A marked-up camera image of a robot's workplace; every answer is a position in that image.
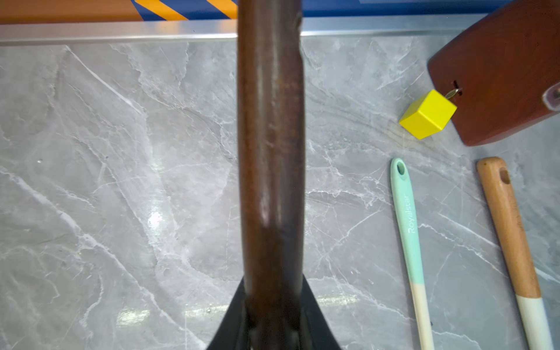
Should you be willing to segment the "black handle metal utensil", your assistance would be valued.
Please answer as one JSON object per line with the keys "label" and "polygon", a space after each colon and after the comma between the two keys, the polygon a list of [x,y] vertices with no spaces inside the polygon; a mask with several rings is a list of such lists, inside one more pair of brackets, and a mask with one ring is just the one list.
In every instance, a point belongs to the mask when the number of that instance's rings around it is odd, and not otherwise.
{"label": "black handle metal utensil", "polygon": [[240,1],[238,156],[249,342],[300,346],[305,92],[300,1]]}

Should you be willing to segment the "wooden handle white spatula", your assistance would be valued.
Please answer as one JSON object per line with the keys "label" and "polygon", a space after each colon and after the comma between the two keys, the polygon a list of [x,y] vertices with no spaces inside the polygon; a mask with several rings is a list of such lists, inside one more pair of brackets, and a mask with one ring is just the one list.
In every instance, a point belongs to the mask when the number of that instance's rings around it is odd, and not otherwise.
{"label": "wooden handle white spatula", "polygon": [[540,284],[507,164],[499,157],[489,157],[479,160],[476,166],[516,295],[529,348],[552,349],[553,339]]}

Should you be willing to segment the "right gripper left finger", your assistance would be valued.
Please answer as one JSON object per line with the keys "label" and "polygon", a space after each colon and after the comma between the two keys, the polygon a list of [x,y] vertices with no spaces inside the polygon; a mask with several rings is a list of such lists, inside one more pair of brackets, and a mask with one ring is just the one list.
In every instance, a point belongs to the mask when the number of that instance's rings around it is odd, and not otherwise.
{"label": "right gripper left finger", "polygon": [[241,279],[233,299],[207,350],[250,350],[249,321],[246,315],[246,293]]}

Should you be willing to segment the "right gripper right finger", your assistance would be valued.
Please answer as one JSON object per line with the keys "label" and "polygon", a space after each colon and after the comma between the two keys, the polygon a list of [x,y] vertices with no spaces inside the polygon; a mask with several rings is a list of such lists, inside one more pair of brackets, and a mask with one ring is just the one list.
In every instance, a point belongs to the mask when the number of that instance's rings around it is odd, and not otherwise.
{"label": "right gripper right finger", "polygon": [[341,350],[306,278],[303,278],[300,304],[300,349]]}

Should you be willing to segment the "mint handle white spatula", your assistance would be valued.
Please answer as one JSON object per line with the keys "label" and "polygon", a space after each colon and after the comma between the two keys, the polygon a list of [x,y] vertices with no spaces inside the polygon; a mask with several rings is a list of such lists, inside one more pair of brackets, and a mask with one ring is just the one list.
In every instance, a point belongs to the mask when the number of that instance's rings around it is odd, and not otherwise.
{"label": "mint handle white spatula", "polygon": [[391,162],[390,181],[400,240],[414,303],[420,347],[422,349],[434,349],[432,324],[424,283],[414,191],[408,168],[400,158],[395,158]]}

